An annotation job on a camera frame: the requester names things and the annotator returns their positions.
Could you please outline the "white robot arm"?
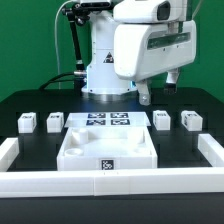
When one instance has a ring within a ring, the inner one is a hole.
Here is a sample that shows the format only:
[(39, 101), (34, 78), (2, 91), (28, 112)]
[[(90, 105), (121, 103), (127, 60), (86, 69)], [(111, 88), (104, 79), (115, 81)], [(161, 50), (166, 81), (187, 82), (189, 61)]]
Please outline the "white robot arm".
[(78, 26), (91, 26), (92, 59), (85, 66), (75, 42), (77, 73), (85, 74), (82, 95), (117, 101), (137, 94), (151, 103), (148, 80), (167, 75), (165, 92), (177, 90), (180, 68), (194, 61), (196, 24), (192, 0), (69, 0), (60, 9), (72, 36)]

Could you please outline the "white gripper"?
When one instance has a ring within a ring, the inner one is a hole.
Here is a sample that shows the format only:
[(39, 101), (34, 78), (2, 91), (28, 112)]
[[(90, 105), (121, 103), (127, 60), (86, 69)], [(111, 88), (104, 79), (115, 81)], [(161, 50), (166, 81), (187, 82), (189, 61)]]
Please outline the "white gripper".
[(120, 24), (114, 34), (114, 69), (121, 79), (136, 83), (139, 103), (150, 104), (147, 79), (168, 72), (164, 92), (177, 92), (179, 67), (192, 63), (196, 55), (196, 24), (183, 23), (181, 33), (168, 33), (167, 24)]

